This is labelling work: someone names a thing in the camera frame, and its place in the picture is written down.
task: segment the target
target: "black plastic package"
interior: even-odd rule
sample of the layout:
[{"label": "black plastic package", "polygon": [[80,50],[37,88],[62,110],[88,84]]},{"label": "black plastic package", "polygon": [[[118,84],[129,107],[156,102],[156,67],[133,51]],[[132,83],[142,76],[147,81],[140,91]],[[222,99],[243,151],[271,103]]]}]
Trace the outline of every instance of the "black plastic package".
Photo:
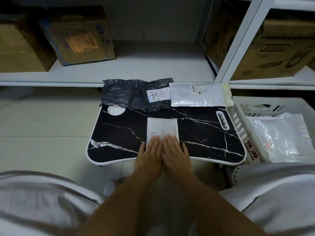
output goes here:
[{"label": "black plastic package", "polygon": [[103,96],[101,105],[119,105],[123,108],[147,109],[148,112],[158,111],[161,108],[171,108],[171,100],[149,102],[147,90],[156,90],[169,87],[172,78],[158,79],[151,82],[131,79],[103,80]]}]

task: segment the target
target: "small table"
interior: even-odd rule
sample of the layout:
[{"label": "small table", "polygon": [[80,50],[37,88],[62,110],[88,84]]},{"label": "small table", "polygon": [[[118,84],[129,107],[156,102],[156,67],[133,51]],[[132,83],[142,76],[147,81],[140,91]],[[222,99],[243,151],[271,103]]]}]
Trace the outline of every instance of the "small table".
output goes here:
[{"label": "small table", "polygon": [[[246,158],[245,147],[225,107],[177,107],[148,113],[143,109],[110,115],[102,106],[88,146],[87,158],[103,166],[135,159],[141,142],[146,141],[148,118],[176,118],[180,143],[185,143],[193,159],[236,166]],[[228,130],[219,121],[224,115]]]}]

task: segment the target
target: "white vertical post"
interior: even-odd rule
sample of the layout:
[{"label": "white vertical post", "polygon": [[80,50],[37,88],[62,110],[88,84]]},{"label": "white vertical post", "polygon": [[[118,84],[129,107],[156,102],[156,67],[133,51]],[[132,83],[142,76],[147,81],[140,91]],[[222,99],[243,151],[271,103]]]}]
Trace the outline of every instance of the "white vertical post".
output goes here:
[{"label": "white vertical post", "polygon": [[275,0],[252,0],[234,41],[215,78],[215,83],[228,82],[242,60],[251,41]]}]

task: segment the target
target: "cardboard box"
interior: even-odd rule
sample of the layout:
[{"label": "cardboard box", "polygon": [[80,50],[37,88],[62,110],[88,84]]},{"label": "cardboard box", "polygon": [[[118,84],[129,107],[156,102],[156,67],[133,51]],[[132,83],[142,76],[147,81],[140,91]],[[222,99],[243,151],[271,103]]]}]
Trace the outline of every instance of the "cardboard box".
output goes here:
[{"label": "cardboard box", "polygon": [[266,19],[231,80],[293,76],[315,57],[315,22]]},{"label": "cardboard box", "polygon": [[28,13],[0,14],[0,72],[44,72],[55,62],[38,20],[32,20]]},{"label": "cardboard box", "polygon": [[310,67],[312,70],[315,71],[315,59],[312,59],[308,64],[308,67]]},{"label": "cardboard box", "polygon": [[40,21],[63,66],[115,59],[103,7],[52,7]]},{"label": "cardboard box", "polygon": [[206,54],[220,68],[246,13],[237,2],[223,1],[206,34]]}]

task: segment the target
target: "white package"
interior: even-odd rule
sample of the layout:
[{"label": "white package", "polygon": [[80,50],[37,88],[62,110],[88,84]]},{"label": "white package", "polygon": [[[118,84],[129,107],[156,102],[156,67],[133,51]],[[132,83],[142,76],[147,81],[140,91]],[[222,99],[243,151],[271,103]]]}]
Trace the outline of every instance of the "white package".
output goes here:
[{"label": "white package", "polygon": [[168,133],[175,135],[179,141],[177,119],[148,118],[147,145],[152,137],[159,135],[162,139]]},{"label": "white package", "polygon": [[271,162],[315,162],[315,150],[302,114],[247,118]]},{"label": "white package", "polygon": [[169,83],[172,107],[230,107],[234,105],[228,83]]}]

